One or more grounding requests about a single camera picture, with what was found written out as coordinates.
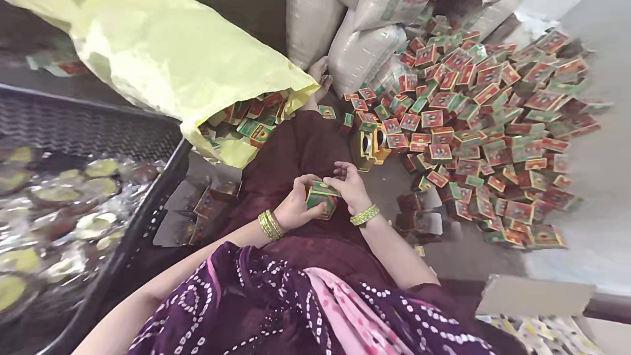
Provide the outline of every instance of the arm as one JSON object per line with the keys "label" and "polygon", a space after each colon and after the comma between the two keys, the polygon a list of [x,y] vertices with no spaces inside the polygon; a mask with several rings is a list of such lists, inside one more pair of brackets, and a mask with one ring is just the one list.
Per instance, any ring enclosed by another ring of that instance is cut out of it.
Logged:
{"label": "arm", "polygon": [[[372,202],[357,168],[347,162],[336,162],[337,179],[325,177],[324,182],[336,188],[348,204],[352,215],[365,211]],[[432,270],[416,251],[388,224],[381,215],[360,228],[372,253],[379,259],[401,289],[418,284],[439,284]]]}
{"label": "arm", "polygon": [[[310,184],[313,180],[320,181],[315,175],[303,175],[296,178],[293,182],[292,192],[274,211],[274,216],[283,232],[298,228],[324,213],[324,203],[307,210],[305,185]],[[240,247],[253,245],[260,248],[271,240],[261,229],[259,221],[253,220],[227,236],[189,255],[186,259],[147,282],[116,306],[83,339],[83,342],[74,350],[73,355],[125,354],[138,330],[159,307],[160,303],[179,284],[184,282],[200,263],[227,241]]]}

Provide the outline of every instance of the pile of boxes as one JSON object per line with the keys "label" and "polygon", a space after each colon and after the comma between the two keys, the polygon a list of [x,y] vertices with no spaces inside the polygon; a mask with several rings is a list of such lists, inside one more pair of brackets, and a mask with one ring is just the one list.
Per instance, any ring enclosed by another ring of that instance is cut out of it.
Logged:
{"label": "pile of boxes", "polygon": [[[411,74],[397,90],[346,94],[355,164],[361,171],[400,153],[413,191],[438,190],[448,214],[475,221],[488,243],[566,248],[552,210],[578,207],[566,191],[570,140],[597,131],[611,106],[580,97],[589,68],[580,40],[550,29],[526,48],[483,45],[470,24],[432,17],[399,52]],[[400,230],[422,214],[403,210]]]}

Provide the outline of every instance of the crate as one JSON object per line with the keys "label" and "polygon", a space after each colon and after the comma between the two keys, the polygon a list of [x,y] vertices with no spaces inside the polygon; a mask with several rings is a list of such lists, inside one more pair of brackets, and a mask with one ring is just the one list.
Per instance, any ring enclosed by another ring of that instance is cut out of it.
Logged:
{"label": "crate", "polygon": [[[136,160],[168,161],[164,172],[133,213],[121,243],[76,309],[55,318],[51,324],[36,324],[23,316],[18,323],[0,329],[3,353],[69,354],[103,315],[102,304],[108,301],[106,295],[112,297],[108,293],[111,286],[118,286],[119,280],[131,274],[131,270],[142,270],[146,266],[136,261],[146,260],[148,253],[160,253],[152,245],[153,235],[162,221],[164,203],[186,175],[191,146],[182,139],[179,121],[170,117],[3,84],[0,84],[0,136],[10,137],[10,142],[16,146],[38,145],[68,154],[72,156],[70,164],[76,166],[103,153]],[[189,252],[177,253],[182,254],[177,255],[179,258]],[[171,257],[171,263],[176,262],[176,258]],[[134,284],[128,277],[126,284],[132,284],[133,288],[144,281],[137,280]]]}

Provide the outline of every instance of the white sack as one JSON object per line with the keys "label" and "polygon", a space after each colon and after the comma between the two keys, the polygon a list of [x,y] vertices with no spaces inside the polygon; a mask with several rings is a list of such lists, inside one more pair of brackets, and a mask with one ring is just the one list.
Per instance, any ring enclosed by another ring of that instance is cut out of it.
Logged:
{"label": "white sack", "polygon": [[348,6],[351,9],[355,9],[357,7],[357,1],[359,0],[340,0],[342,4]]}
{"label": "white sack", "polygon": [[414,23],[428,0],[359,0],[355,31],[379,28],[394,23]]}
{"label": "white sack", "polygon": [[340,97],[354,93],[405,43],[405,31],[396,25],[354,32],[355,12],[349,9],[329,50],[329,72]]}
{"label": "white sack", "polygon": [[338,0],[287,0],[289,60],[307,69],[326,55],[343,12]]}
{"label": "white sack", "polygon": [[482,10],[481,17],[471,31],[480,31],[480,42],[493,32],[510,14],[515,12],[521,0],[500,0]]}

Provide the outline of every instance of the plastic sack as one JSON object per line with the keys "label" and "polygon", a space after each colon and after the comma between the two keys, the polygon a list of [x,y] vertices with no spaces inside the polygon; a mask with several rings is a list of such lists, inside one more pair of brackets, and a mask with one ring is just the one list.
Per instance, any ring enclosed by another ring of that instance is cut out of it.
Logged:
{"label": "plastic sack", "polygon": [[221,160],[197,129],[213,114],[290,89],[288,116],[319,88],[282,54],[195,0],[9,1],[66,31],[79,58],[125,99],[180,119],[182,134],[207,158]]}
{"label": "plastic sack", "polygon": [[329,72],[338,96],[354,93],[405,43],[405,31],[396,25],[355,32],[355,12],[349,9],[329,50]]}
{"label": "plastic sack", "polygon": [[329,50],[344,6],[338,0],[288,0],[286,11],[289,60],[307,69]]}
{"label": "plastic sack", "polygon": [[478,19],[469,31],[480,31],[480,41],[491,34],[521,4],[520,0],[500,0],[484,7],[475,17]]}
{"label": "plastic sack", "polygon": [[414,23],[428,0],[359,0],[354,31],[379,28],[402,22]]}

